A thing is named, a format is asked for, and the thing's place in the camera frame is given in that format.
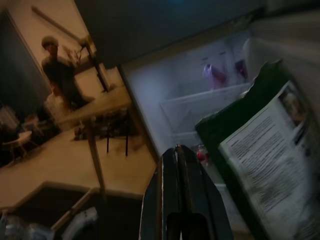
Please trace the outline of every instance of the shelf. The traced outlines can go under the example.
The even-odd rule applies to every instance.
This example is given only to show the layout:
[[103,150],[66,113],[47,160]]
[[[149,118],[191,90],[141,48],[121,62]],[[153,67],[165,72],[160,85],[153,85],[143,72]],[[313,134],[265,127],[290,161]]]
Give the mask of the shelf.
[[176,97],[160,103],[173,134],[195,131],[195,125],[204,117],[219,112],[247,91],[249,83]]
[[210,82],[207,79],[201,78],[197,81],[178,83],[171,91],[174,99],[188,97],[195,94],[201,94],[211,89]]

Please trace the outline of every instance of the table leg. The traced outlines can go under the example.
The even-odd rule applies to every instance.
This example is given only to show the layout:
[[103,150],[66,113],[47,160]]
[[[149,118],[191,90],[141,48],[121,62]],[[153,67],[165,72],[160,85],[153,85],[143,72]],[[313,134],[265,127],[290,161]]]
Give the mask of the table leg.
[[23,152],[23,158],[28,156],[28,152],[26,151],[26,149],[24,148],[23,145],[20,146],[21,151]]
[[15,150],[13,147],[10,147],[10,153],[12,157],[12,162],[14,163],[16,161],[16,158],[15,158]]
[[40,145],[39,145],[39,144],[36,144],[34,141],[30,141],[30,143],[31,143],[33,146],[35,146],[36,148],[40,147]]
[[128,140],[129,140],[129,112],[126,113],[126,126],[125,126],[125,156],[128,157]]
[[19,150],[19,152],[21,153],[21,159],[23,159],[23,158],[26,156],[25,151],[21,148],[21,146],[20,146],[20,147],[17,147],[16,149]]
[[106,131],[106,153],[109,153],[109,129]]
[[103,173],[101,170],[99,154],[97,151],[96,138],[93,133],[93,129],[92,129],[92,125],[91,125],[90,120],[87,120],[84,122],[84,130],[86,133],[86,137],[88,139],[89,148],[90,148],[90,152],[91,152],[91,156],[92,156],[92,161],[93,161],[96,176],[99,181],[102,198],[105,200],[106,199],[106,186],[105,186],[104,176],[103,176]]

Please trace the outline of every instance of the refrigerator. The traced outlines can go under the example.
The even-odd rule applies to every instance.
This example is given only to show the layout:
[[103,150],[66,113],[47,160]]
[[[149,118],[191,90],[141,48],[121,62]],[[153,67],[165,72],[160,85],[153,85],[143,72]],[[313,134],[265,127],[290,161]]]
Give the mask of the refrigerator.
[[[93,20],[81,11],[85,6],[81,2],[76,4],[95,41],[101,26],[90,23]],[[141,55],[127,47],[124,62],[116,64],[159,156],[177,144],[196,152],[201,149],[195,125],[241,98],[265,62],[283,61],[320,122],[320,10],[315,8],[318,4],[292,7],[292,3],[273,0],[246,4],[251,7],[248,12],[237,12],[233,5],[233,19],[220,18],[213,28],[181,36],[180,40],[174,39]],[[255,11],[263,6],[272,11],[257,17]],[[154,36],[157,35],[145,37],[143,44],[150,47],[148,40],[154,41]],[[98,52],[106,50],[101,34],[96,39],[95,44],[101,44],[96,46]],[[130,45],[130,40],[123,41]],[[102,54],[107,66],[119,61],[109,61],[108,52]],[[247,232],[212,159],[203,160],[202,165],[221,193],[231,228]]]

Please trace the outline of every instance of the wall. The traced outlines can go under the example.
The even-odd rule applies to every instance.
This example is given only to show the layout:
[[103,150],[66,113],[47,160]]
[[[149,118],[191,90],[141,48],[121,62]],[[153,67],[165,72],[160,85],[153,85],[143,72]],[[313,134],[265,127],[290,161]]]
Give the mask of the wall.
[[35,113],[51,93],[5,11],[0,13],[0,96],[21,120]]
[[[44,36],[52,35],[56,37],[60,46],[64,45],[72,50],[80,49],[73,39],[35,15],[31,10],[32,5],[79,38],[87,36],[88,31],[73,0],[10,0],[7,4],[8,11],[39,68],[42,60],[47,56],[46,51],[41,46],[41,40]],[[58,54],[67,58],[62,47],[59,48]],[[94,68],[82,72],[75,79],[83,95],[97,97],[103,90]]]
[[168,148],[173,147],[172,131],[160,106],[174,88],[171,63],[170,61],[157,62],[137,70],[127,71],[126,76],[157,151],[162,155]]

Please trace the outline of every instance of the cap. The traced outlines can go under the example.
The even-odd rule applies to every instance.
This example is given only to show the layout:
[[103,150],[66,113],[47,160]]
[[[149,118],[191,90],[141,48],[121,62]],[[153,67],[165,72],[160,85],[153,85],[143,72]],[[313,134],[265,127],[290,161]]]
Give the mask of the cap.
[[45,36],[42,38],[41,45],[43,48],[46,47],[48,44],[53,44],[56,45],[57,47],[59,46],[59,42],[57,39],[55,39],[53,36]]

